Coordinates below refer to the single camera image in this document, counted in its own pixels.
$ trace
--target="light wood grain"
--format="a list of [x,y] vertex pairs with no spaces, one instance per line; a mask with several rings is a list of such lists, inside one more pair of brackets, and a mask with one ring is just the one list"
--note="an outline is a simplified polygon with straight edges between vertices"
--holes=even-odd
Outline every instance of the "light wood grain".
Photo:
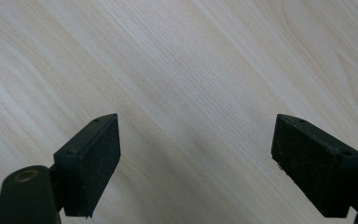
[[358,1],[0,1],[0,186],[118,113],[92,219],[326,219],[270,156],[276,114],[358,149]]

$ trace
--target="round hole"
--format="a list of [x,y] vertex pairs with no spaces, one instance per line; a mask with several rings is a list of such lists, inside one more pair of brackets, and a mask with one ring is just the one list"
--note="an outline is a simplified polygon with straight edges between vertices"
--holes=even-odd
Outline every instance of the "round hole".
[[27,182],[28,180],[33,179],[38,174],[39,172],[37,170],[24,171],[21,174],[16,175],[16,177],[14,177],[14,180],[19,183]]

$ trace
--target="black rubber pad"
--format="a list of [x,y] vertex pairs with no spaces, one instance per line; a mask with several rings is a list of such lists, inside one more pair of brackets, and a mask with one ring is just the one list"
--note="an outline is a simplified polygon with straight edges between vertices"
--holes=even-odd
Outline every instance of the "black rubber pad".
[[119,159],[116,114],[93,120],[54,154],[67,216],[92,217]]
[[358,151],[303,119],[278,115],[272,158],[325,217],[348,214]]

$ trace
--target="clamp jaw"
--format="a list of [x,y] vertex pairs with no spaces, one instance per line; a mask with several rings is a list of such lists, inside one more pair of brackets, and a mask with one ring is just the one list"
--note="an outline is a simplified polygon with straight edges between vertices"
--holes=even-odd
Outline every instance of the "clamp jaw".
[[357,150],[303,119],[278,115],[271,154],[324,217],[346,217],[350,206],[358,212]]
[[92,217],[120,159],[117,115],[94,119],[54,153],[50,167],[30,166],[9,175],[0,193],[0,223],[60,222]]

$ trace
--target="table surface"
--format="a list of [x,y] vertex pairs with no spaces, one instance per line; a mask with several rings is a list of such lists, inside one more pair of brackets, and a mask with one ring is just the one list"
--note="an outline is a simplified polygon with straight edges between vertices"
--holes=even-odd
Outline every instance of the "table surface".
[[92,219],[326,219],[271,158],[278,113],[358,150],[358,1],[0,1],[0,186],[117,113]]

